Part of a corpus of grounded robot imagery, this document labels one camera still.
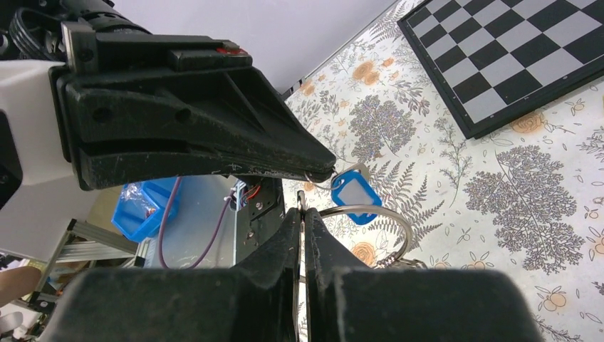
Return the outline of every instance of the screw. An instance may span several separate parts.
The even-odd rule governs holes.
[[[94,53],[92,50],[90,50],[89,48],[83,48],[82,50],[80,50],[80,52],[78,53],[78,58],[82,61],[82,62],[90,62],[93,58],[94,58]]]

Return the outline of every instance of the floral tablecloth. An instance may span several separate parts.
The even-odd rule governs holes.
[[[439,269],[508,274],[545,341],[604,341],[604,80],[478,140],[465,140],[396,20],[401,1],[294,93],[287,104],[338,158],[364,162],[384,205],[415,239],[407,257]],[[310,206],[327,191],[288,181]],[[369,265],[400,247],[387,219],[326,220]],[[306,301],[301,289],[301,338]]]

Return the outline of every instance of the person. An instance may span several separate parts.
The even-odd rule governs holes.
[[[32,266],[0,271],[0,308],[33,292],[41,277],[42,272]]]

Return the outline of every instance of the white wall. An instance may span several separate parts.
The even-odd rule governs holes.
[[[395,0],[114,0],[156,34],[229,39],[283,92],[307,76]]]

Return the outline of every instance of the blue key tag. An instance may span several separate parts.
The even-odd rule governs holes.
[[[333,178],[331,199],[337,205],[368,204],[382,206],[382,200],[375,193],[368,181],[357,170],[348,170]],[[362,226],[373,221],[376,214],[348,214],[356,224]]]

